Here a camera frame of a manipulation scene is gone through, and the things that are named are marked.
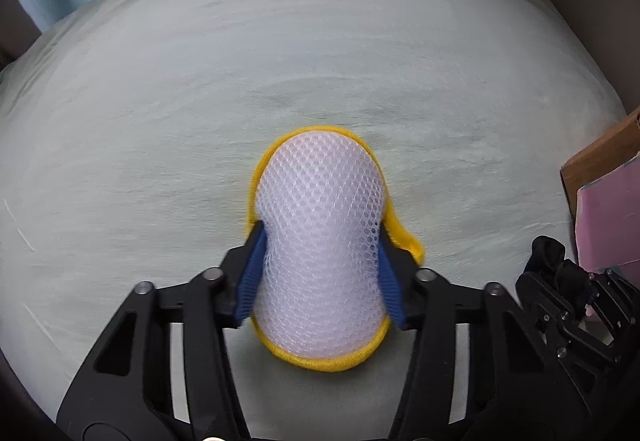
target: bed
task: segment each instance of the bed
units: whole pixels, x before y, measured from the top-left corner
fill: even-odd
[[[560,166],[624,115],[548,0],[91,1],[0,75],[0,347],[54,419],[133,284],[241,244],[255,164],[308,124],[370,144],[428,266],[513,291],[534,237],[571,244]],[[227,342],[252,436],[378,439],[412,334],[337,374]],[[461,327],[452,419],[467,357]]]

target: mesh pad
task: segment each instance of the mesh pad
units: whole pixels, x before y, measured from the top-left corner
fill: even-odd
[[[309,131],[276,150],[255,201],[268,241],[254,314],[273,344],[332,359],[372,341],[385,316],[378,286],[384,206],[380,171],[354,140]]]

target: brown cardboard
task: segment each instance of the brown cardboard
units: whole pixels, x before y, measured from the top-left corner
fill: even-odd
[[[562,166],[562,184],[574,220],[578,189],[613,172],[639,151],[640,107]]]

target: pink folder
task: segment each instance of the pink folder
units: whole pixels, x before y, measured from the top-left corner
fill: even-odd
[[[640,153],[578,190],[575,242],[582,268],[640,287]]]

